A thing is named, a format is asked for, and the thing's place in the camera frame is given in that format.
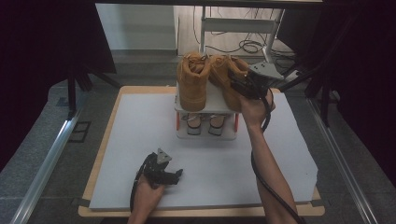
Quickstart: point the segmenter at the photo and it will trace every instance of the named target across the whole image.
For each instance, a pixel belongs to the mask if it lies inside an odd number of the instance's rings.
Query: white wall
[[[96,4],[110,49],[177,49],[173,6]]]

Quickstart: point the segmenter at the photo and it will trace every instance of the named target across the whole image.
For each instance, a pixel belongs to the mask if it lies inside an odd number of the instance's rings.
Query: human hand
[[[268,90],[265,99],[267,100],[269,106],[272,106],[271,111],[273,111],[276,106],[273,102],[274,95]],[[266,117],[266,109],[262,100],[249,100],[245,96],[239,94],[239,101],[241,102],[242,116],[245,119],[245,123],[248,129],[261,129],[262,123]]]
[[[159,185],[158,188],[152,189],[149,180],[141,175],[137,182],[133,212],[148,216],[157,207],[164,190],[165,185]]]

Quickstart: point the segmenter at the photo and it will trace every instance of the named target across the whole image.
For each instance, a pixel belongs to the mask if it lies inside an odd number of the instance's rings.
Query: white platform
[[[283,93],[265,133],[296,202],[311,201],[318,168],[298,130]],[[261,203],[250,165],[250,143],[240,116],[233,141],[180,139],[174,94],[124,94],[106,147],[91,209],[129,210],[134,176],[160,147],[173,157],[168,172],[184,169],[178,185],[167,187],[159,207],[201,207]]]

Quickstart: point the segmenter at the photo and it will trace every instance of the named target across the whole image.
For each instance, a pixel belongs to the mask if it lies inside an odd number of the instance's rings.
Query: human arm
[[[260,100],[248,100],[239,96],[242,106],[242,115],[247,125],[247,132],[252,146],[252,153],[259,174],[265,182],[293,209],[297,211],[291,190],[285,177],[282,175],[276,160],[262,134],[262,123],[265,120],[265,107]],[[273,95],[268,93],[266,99],[272,105]],[[259,182],[257,182],[262,206],[268,223],[296,223],[284,206]]]
[[[164,185],[152,189],[149,181],[144,175],[141,175],[137,183],[137,190],[134,196],[134,210],[128,218],[128,224],[143,224],[149,217],[149,214],[157,207],[160,202]]]

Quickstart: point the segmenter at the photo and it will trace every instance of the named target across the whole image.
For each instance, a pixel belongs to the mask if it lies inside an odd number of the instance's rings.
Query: white shelf
[[[183,116],[186,116],[189,111],[184,110],[180,101],[178,100],[178,85],[177,85],[177,95],[175,101],[175,110],[179,113],[179,125],[177,130],[177,137],[185,138],[185,139],[218,139],[218,140],[234,140],[236,138],[235,132],[235,111],[231,110],[225,103],[224,98],[222,96],[221,89],[214,86],[212,83],[207,81],[206,83],[206,104],[203,110],[194,112],[201,114],[228,114],[228,116],[224,120],[222,134],[220,136],[209,133],[210,123],[209,120],[203,120],[201,122],[201,134],[192,135],[187,133],[187,121],[182,120]]]

